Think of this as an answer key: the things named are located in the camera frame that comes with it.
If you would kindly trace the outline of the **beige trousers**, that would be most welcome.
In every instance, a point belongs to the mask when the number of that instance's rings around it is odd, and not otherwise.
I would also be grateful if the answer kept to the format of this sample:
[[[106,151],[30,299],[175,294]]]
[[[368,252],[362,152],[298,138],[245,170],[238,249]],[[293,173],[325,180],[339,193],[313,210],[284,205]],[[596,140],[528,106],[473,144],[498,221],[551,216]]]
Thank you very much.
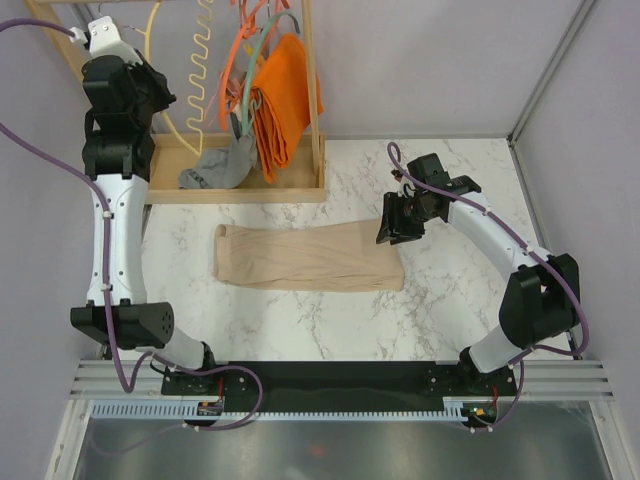
[[[254,289],[362,293],[400,291],[398,249],[378,244],[377,220],[305,229],[221,224],[214,236],[213,275]]]

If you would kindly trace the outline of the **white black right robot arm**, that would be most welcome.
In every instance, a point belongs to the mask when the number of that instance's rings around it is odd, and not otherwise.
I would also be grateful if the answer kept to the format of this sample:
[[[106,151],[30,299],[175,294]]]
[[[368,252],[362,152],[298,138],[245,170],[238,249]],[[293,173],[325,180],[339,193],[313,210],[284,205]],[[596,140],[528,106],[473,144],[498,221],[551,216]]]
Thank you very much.
[[[377,243],[419,240],[428,222],[440,220],[469,239],[506,282],[497,327],[459,355],[458,385],[480,394],[491,386],[494,373],[582,322],[578,264],[571,255],[554,255],[517,233],[494,213],[474,180],[451,177],[437,154],[406,166],[400,164],[396,143],[389,144],[388,154],[398,188],[383,197]]]

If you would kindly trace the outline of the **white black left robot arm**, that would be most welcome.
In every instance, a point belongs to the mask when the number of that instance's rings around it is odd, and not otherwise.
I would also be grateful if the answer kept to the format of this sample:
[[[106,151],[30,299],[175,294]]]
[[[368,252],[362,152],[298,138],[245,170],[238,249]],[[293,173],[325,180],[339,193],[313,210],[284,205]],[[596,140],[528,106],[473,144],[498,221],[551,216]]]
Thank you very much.
[[[93,276],[71,324],[112,352],[137,350],[185,369],[197,394],[219,380],[210,347],[180,330],[167,302],[151,303],[142,271],[143,210],[155,151],[155,113],[175,101],[166,78],[146,61],[101,56],[82,68],[91,107],[82,159],[94,204]]]

